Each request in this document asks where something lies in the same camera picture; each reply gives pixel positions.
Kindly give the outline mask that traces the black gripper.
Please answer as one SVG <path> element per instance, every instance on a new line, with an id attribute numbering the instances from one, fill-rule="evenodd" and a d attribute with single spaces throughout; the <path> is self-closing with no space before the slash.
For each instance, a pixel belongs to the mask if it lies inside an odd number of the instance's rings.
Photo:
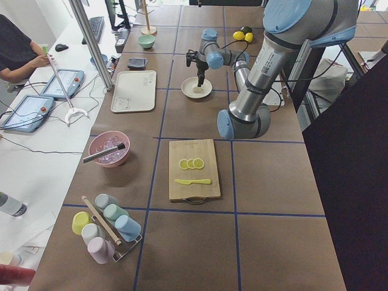
<path id="1" fill-rule="evenodd" d="M 197 76 L 198 76 L 198 87 L 202 87 L 204 83 L 205 72 L 207 70 L 207 63 L 200 60 L 199 52 L 194 50 L 188 50 L 186 53 L 186 66 L 190 67 L 191 63 L 196 64 Z"/>

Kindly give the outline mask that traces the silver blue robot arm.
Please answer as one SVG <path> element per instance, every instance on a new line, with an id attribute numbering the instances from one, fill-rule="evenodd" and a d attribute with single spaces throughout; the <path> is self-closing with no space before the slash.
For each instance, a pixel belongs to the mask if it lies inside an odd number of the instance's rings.
<path id="1" fill-rule="evenodd" d="M 225 139 L 263 136 L 270 126 L 270 110 L 263 102 L 292 54 L 304 41 L 323 48 L 350 41 L 355 34 L 358 1 L 269 1 L 264 9 L 264 40 L 252 68 L 246 53 L 221 48 L 218 33 L 202 32 L 199 50 L 189 50 L 188 64 L 196 63 L 198 85 L 207 69 L 233 67 L 239 95 L 218 113 L 219 134 Z"/>

